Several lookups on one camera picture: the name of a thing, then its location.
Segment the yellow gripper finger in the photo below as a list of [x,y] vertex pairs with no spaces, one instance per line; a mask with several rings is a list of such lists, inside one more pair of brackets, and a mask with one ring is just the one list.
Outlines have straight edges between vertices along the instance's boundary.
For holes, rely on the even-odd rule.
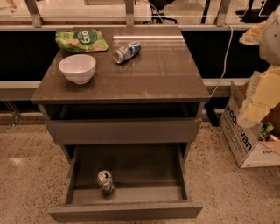
[[242,102],[238,123],[253,127],[280,103],[280,68],[264,73],[254,72],[248,81],[246,98]]
[[255,46],[260,43],[262,30],[265,25],[265,21],[252,26],[249,30],[241,35],[239,42],[246,46]]

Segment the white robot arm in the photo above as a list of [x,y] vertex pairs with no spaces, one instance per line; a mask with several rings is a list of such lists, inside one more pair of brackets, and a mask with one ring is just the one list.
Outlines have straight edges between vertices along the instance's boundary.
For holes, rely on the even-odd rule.
[[240,42],[247,46],[258,44],[260,58],[270,64],[267,71],[250,78],[237,118],[241,126],[252,127],[280,102],[280,6],[266,21],[246,31]]

